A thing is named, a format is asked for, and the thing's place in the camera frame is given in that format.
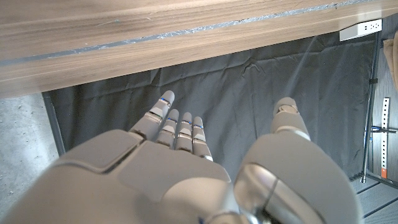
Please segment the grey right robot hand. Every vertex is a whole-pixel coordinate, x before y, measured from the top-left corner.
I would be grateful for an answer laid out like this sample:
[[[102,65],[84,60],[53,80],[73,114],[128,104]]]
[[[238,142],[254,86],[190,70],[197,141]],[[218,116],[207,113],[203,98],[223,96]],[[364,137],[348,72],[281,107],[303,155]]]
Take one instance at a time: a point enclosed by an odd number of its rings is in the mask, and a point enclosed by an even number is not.
[[[354,188],[280,99],[271,131],[231,179],[214,162],[203,121],[166,91],[128,131],[100,134],[58,158],[4,223],[361,223]]]

